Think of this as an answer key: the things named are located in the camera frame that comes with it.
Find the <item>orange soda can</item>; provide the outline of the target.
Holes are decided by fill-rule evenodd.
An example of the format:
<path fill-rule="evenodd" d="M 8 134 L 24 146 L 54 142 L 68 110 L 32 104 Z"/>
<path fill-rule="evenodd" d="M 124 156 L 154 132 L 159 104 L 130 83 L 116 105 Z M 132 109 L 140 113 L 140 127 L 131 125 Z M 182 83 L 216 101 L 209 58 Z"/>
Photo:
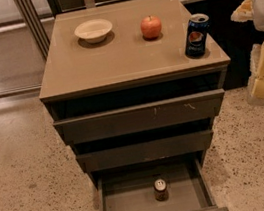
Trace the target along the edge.
<path fill-rule="evenodd" d="M 167 184 L 166 181 L 161 179 L 157 179 L 153 185 L 154 187 L 154 193 L 155 193 L 155 199 L 157 201 L 168 200 L 169 192 L 167 191 Z"/>

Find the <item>blue pepsi can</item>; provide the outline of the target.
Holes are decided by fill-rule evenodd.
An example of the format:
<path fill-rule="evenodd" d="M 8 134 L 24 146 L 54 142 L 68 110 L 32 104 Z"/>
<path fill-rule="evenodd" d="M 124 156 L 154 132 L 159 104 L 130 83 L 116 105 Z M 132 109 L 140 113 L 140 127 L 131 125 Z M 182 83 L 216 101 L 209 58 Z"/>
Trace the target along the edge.
<path fill-rule="evenodd" d="M 187 57 L 197 58 L 205 54 L 209 24 L 209 16 L 206 14 L 199 13 L 190 16 L 186 33 L 185 52 Z"/>

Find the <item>top grey drawer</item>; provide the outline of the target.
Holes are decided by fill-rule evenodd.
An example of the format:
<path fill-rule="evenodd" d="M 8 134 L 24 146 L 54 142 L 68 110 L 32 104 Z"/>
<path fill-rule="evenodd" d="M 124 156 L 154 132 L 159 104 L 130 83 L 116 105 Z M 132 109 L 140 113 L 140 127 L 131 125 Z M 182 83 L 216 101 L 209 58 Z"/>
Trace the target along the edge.
<path fill-rule="evenodd" d="M 224 91 L 221 89 L 194 93 L 104 113 L 58 120 L 54 127 L 67 144 L 112 138 L 217 116 L 223 96 Z"/>

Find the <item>middle grey drawer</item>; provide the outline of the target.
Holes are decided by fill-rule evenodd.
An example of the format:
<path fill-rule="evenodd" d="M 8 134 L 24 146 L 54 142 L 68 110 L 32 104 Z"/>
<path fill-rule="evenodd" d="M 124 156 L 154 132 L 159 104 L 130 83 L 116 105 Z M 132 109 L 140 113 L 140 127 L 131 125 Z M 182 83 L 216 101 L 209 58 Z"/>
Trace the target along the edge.
<path fill-rule="evenodd" d="M 86 172 L 154 161 L 208 149 L 212 130 L 141 142 L 140 144 L 90 152 L 76 157 Z"/>

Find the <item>grey drawer cabinet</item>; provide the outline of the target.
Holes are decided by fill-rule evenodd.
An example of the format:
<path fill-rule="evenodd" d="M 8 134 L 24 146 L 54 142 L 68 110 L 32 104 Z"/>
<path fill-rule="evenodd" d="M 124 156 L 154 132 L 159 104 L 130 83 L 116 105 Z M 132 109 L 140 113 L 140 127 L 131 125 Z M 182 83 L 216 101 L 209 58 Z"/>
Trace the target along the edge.
<path fill-rule="evenodd" d="M 141 33 L 147 16 L 161 20 L 158 38 Z M 40 91 L 54 123 L 155 101 L 223 89 L 230 59 L 212 38 L 201 58 L 186 56 L 190 13 L 179 0 L 134 0 L 58 15 Z M 112 31 L 96 44 L 77 37 L 85 21 L 109 20 Z M 76 157 L 101 150 L 212 130 L 215 116 L 112 138 L 67 144 Z M 203 161 L 206 150 L 97 171 L 83 171 L 92 180 L 149 163 L 192 158 Z"/>

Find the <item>open bottom grey drawer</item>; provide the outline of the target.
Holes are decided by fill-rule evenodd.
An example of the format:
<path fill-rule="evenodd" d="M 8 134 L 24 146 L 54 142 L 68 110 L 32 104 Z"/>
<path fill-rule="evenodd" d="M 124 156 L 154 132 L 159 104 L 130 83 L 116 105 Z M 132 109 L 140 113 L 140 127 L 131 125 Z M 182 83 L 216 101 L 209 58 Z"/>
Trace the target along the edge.
<path fill-rule="evenodd" d="M 163 202 L 155 198 L 157 179 L 167 184 Z M 104 177 L 98 186 L 100 211 L 228 211 L 216 205 L 195 159 Z"/>

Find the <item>red apple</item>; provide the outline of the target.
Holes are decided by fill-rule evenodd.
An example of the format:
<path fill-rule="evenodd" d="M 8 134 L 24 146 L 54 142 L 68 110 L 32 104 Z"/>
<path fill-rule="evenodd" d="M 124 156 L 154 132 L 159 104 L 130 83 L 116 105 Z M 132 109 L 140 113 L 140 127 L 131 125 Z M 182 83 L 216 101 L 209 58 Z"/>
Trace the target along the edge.
<path fill-rule="evenodd" d="M 159 17 L 153 15 L 149 15 L 141 21 L 140 24 L 141 27 L 141 33 L 144 38 L 149 39 L 155 39 L 160 36 L 161 33 L 161 20 Z"/>

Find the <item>white bowl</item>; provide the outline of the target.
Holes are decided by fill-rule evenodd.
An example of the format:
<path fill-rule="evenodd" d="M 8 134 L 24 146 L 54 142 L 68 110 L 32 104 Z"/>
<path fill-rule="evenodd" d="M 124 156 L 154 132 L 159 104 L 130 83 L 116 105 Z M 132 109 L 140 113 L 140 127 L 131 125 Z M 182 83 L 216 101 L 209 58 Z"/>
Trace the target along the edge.
<path fill-rule="evenodd" d="M 109 32 L 112 31 L 112 27 L 113 24 L 109 20 L 101 18 L 79 24 L 74 33 L 87 43 L 96 44 L 102 42 L 107 37 Z"/>

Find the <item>metal window frame post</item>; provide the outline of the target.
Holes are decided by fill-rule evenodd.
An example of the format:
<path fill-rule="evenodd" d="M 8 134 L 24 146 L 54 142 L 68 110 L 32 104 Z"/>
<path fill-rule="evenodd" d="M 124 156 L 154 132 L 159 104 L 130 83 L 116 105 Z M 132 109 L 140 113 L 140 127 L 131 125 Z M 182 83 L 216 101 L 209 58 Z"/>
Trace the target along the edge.
<path fill-rule="evenodd" d="M 46 31 L 44 30 L 43 24 L 36 12 L 36 8 L 32 0 L 13 0 L 19 9 L 19 13 L 25 21 L 25 25 L 28 27 L 31 32 L 31 36 L 36 42 L 37 48 L 41 53 L 41 56 L 44 60 L 47 59 L 48 50 L 50 48 L 50 41 Z"/>

